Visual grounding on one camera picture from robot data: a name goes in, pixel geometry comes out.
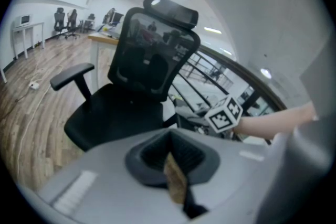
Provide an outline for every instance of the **forearm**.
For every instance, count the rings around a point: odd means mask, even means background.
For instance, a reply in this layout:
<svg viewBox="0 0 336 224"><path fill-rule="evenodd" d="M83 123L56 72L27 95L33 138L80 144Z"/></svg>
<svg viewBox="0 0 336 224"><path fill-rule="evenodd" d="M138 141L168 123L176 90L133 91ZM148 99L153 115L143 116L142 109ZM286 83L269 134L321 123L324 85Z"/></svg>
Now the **forearm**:
<svg viewBox="0 0 336 224"><path fill-rule="evenodd" d="M242 117L234 128L236 133L273 139L279 132L292 132L295 126L309 122L315 116L312 103L258 117Z"/></svg>

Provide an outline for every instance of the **fluorescent light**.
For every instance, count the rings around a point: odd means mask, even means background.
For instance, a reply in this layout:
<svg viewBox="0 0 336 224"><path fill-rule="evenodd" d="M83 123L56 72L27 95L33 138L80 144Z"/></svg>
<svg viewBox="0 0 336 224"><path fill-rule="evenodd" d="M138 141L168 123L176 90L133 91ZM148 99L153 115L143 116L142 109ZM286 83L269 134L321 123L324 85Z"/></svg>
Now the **fluorescent light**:
<svg viewBox="0 0 336 224"><path fill-rule="evenodd" d="M223 52L225 52L226 54L232 55L232 53L231 53L231 52L229 52L229 51L228 51L228 50L226 50L226 49L223 49L223 48L221 48L221 50L222 50Z"/></svg>
<svg viewBox="0 0 336 224"><path fill-rule="evenodd" d="M153 0L152 1L152 6L156 5L158 2L160 2L161 0Z"/></svg>
<svg viewBox="0 0 336 224"><path fill-rule="evenodd" d="M210 32L215 32L217 34L221 34L222 32L219 31L219 30L216 30L216 29L212 29L212 28L209 28L209 27L204 27L205 30L207 31L210 31Z"/></svg>
<svg viewBox="0 0 336 224"><path fill-rule="evenodd" d="M261 68L260 70L261 74L263 74L266 78L268 79L271 79L272 78L272 75L271 75L271 72L266 69L266 68Z"/></svg>

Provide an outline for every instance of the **black seat cushion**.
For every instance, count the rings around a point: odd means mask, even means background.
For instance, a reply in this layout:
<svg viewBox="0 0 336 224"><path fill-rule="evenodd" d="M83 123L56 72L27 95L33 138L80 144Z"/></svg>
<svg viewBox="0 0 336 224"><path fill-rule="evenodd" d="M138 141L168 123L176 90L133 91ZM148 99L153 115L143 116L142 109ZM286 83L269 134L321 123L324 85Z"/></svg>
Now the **black seat cushion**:
<svg viewBox="0 0 336 224"><path fill-rule="evenodd" d="M162 128L163 107L143 95L108 84L85 101L64 130L82 150Z"/></svg>

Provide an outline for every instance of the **wooden desk top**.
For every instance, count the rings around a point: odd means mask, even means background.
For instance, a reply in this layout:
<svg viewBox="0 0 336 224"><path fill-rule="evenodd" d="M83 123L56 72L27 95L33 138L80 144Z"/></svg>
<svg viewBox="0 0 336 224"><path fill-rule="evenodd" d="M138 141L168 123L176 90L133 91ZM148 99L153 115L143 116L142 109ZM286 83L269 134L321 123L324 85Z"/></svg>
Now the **wooden desk top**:
<svg viewBox="0 0 336 224"><path fill-rule="evenodd" d="M102 35L101 33L93 33L88 36L89 39L97 41L97 42L102 42L102 43L107 43L107 44L112 44L112 45L118 45L119 40Z"/></svg>

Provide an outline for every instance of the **black office chair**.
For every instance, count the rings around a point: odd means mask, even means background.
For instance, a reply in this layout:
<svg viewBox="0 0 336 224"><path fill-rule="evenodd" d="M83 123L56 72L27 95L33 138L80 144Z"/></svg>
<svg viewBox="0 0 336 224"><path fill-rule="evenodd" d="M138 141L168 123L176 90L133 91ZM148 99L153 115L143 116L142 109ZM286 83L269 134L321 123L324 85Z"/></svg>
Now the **black office chair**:
<svg viewBox="0 0 336 224"><path fill-rule="evenodd" d="M198 12L170 0L145 0L125 17L107 84L91 95L83 75L94 69L82 63L50 81L58 91L74 81L86 98L68 119L65 132L84 151L99 144L163 127L161 102L187 59L198 49L200 38L191 31ZM155 35L147 26L156 22ZM170 29L165 42L159 33Z"/></svg>
<svg viewBox="0 0 336 224"><path fill-rule="evenodd" d="M88 32L89 30L91 30L91 27L93 26L93 22L90 21L90 20L94 20L95 19L95 16L93 13L91 13L88 17L89 20L86 20L85 23L84 23L84 30L83 32L85 33Z"/></svg>
<svg viewBox="0 0 336 224"><path fill-rule="evenodd" d="M70 32L70 34L65 36L65 39L68 39L68 37L80 37L80 35L75 34L75 31L77 30L76 27L76 20L77 20L77 11L74 9L71 13L71 16L68 18L68 24L67 29Z"/></svg>
<svg viewBox="0 0 336 224"><path fill-rule="evenodd" d="M62 30L65 29L64 27L64 17L65 13L63 12L63 8L57 8L56 13L54 13L55 17L55 24L54 24L54 30L56 32L59 32L59 34L56 36L56 39L59 39L60 36L65 36L65 34L62 34Z"/></svg>

